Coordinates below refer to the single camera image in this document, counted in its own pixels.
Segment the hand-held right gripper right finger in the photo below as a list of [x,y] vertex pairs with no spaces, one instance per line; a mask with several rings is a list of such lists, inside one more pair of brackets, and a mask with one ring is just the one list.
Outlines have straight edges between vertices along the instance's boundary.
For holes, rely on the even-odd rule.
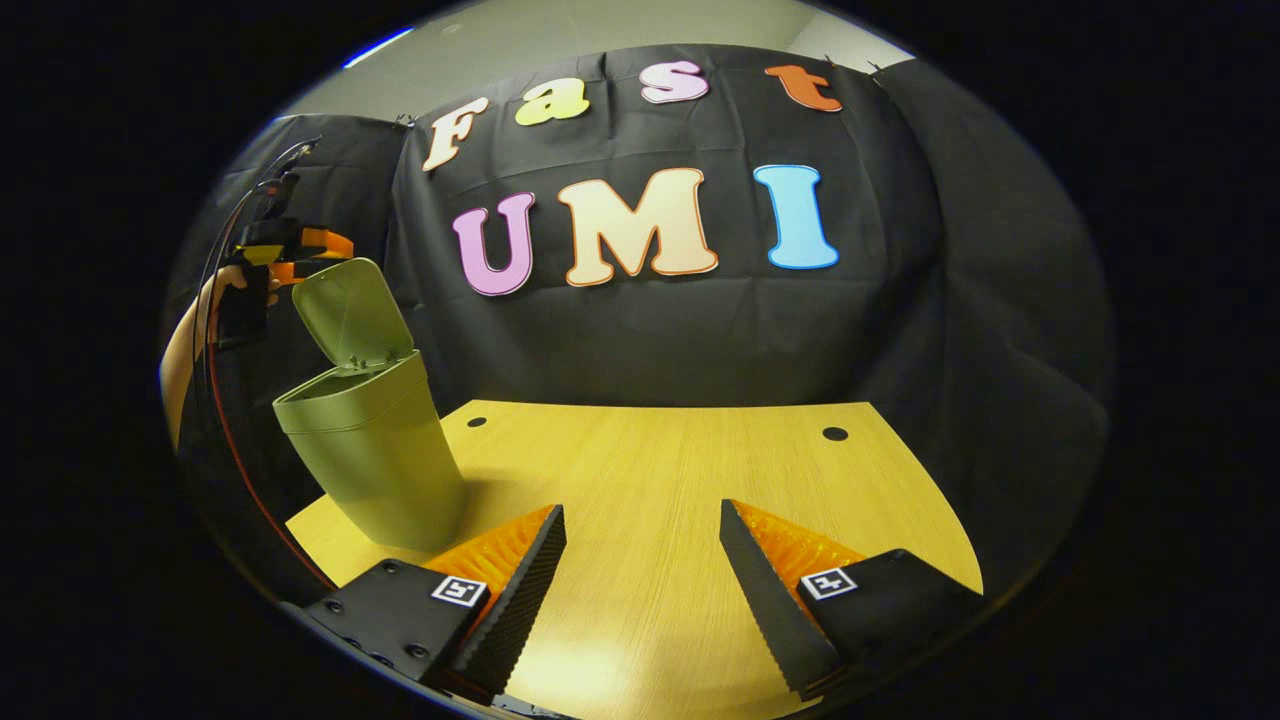
[[902,548],[865,556],[749,503],[721,503],[719,542],[801,700],[869,691],[974,619],[983,594]]

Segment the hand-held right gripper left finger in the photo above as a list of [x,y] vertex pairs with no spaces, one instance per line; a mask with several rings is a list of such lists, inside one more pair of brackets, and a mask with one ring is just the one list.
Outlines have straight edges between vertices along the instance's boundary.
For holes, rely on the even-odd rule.
[[385,557],[303,607],[317,633],[407,682],[492,700],[506,691],[567,546],[548,505],[424,565]]

